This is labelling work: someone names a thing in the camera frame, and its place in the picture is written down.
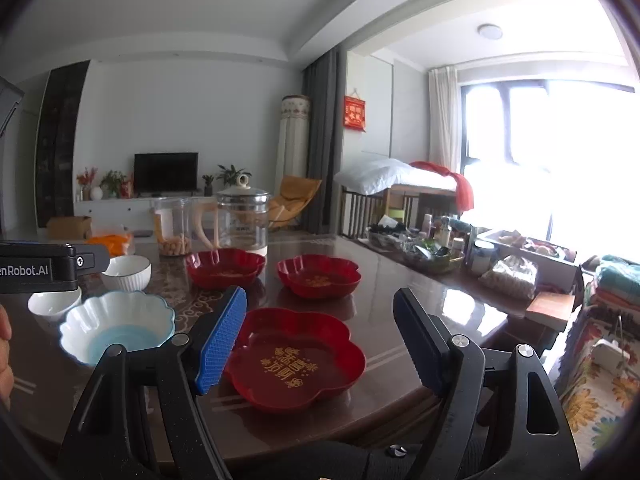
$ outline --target flower-shaped red plate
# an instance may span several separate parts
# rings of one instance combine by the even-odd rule
[[[298,412],[342,393],[363,374],[367,360],[350,335],[343,322],[321,312],[252,310],[225,375],[256,408]]]
[[[362,278],[356,263],[324,254],[282,260],[278,262],[278,276],[295,294],[316,300],[351,294]]]
[[[197,286],[223,290],[232,285],[251,285],[264,269],[266,259],[240,249],[218,249],[189,254],[186,263],[191,281]]]

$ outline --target folded towel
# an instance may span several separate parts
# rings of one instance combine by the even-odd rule
[[[640,266],[628,264],[617,256],[603,256],[596,270],[598,290],[610,292],[634,305],[640,305]]]
[[[606,290],[598,288],[595,281],[591,282],[584,289],[584,304],[599,304],[608,306],[609,308],[631,308],[640,312],[640,305],[629,303],[628,301],[617,297],[615,294],[611,294]]]

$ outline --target finger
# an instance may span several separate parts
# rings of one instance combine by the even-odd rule
[[[9,342],[0,339],[0,372],[9,366]]]
[[[14,372],[9,367],[4,372],[0,373],[0,400],[2,400],[7,407],[9,407],[9,395],[13,389]]]
[[[0,305],[0,339],[6,339],[7,341],[11,339],[9,316],[2,305]]]

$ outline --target blue and white bowl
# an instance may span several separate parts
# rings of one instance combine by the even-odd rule
[[[95,366],[114,343],[130,352],[160,346],[174,334],[174,317],[174,310],[160,296],[108,292],[66,314],[60,346],[78,362]]]

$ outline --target bright window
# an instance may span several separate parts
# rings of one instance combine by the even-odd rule
[[[463,87],[463,219],[640,261],[640,98],[632,88],[527,80]]]

